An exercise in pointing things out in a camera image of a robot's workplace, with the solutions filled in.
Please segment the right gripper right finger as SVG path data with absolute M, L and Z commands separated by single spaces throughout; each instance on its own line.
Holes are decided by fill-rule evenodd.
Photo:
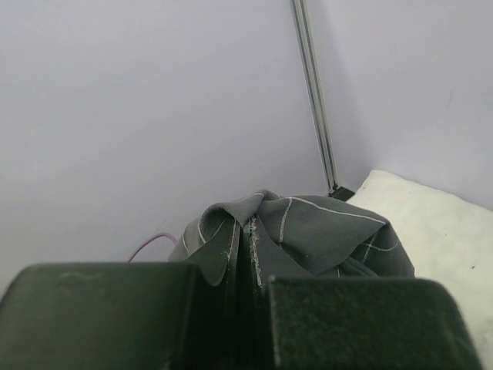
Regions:
M 459 308 L 418 278 L 310 276 L 246 229 L 256 369 L 480 369 Z

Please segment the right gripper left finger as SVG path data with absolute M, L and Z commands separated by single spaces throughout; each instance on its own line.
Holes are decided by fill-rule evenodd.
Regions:
M 181 262 L 34 264 L 1 300 L 3 369 L 232 369 L 236 223 Z

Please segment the grey checked pillowcase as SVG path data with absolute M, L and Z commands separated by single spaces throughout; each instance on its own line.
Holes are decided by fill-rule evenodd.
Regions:
M 385 217 L 330 197 L 282 197 L 269 190 L 209 206 L 186 226 L 169 260 L 198 261 L 218 244 L 225 244 L 228 254 L 243 233 L 249 236 L 251 272 L 260 287 L 271 275 L 414 277 Z

